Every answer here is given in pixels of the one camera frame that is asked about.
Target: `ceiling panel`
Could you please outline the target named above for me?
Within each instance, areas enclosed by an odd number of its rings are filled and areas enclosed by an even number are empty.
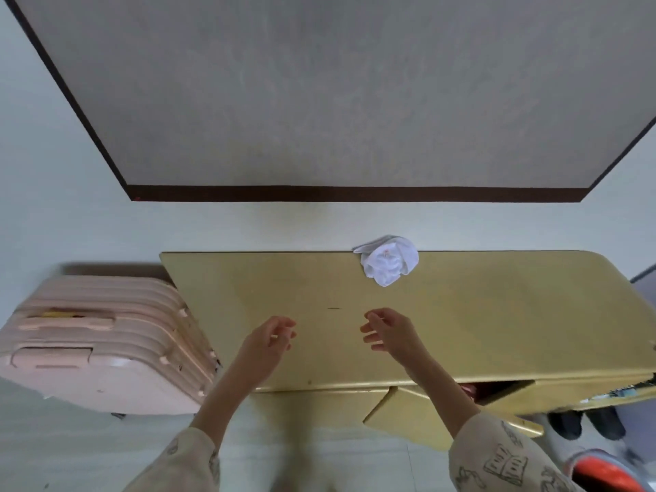
[[[8,1],[134,199],[576,201],[656,115],[656,0]]]

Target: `pink suitcase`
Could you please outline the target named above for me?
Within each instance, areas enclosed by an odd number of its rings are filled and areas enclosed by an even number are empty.
[[[152,278],[49,279],[0,330],[0,376],[107,413],[195,413],[217,364],[178,291]]]

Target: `white wall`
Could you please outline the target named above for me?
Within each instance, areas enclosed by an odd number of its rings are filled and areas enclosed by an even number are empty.
[[[631,277],[656,262],[655,157],[653,131],[581,204],[130,202],[0,4],[0,322],[62,263],[346,250],[385,233],[423,250],[594,250]]]

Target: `floor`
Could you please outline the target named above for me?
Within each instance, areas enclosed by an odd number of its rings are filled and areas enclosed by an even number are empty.
[[[0,380],[0,483],[21,492],[119,492],[189,420],[120,421]],[[303,491],[453,490],[446,453],[373,430],[315,430],[305,450],[284,442],[246,401],[221,448],[221,491],[269,491],[285,471]]]

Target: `patterned sleeve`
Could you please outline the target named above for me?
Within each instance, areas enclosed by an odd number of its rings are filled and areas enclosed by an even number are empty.
[[[123,492],[215,492],[219,464],[214,442],[197,428],[186,428]]]
[[[583,492],[534,441],[486,413],[456,435],[449,475],[458,492]]]

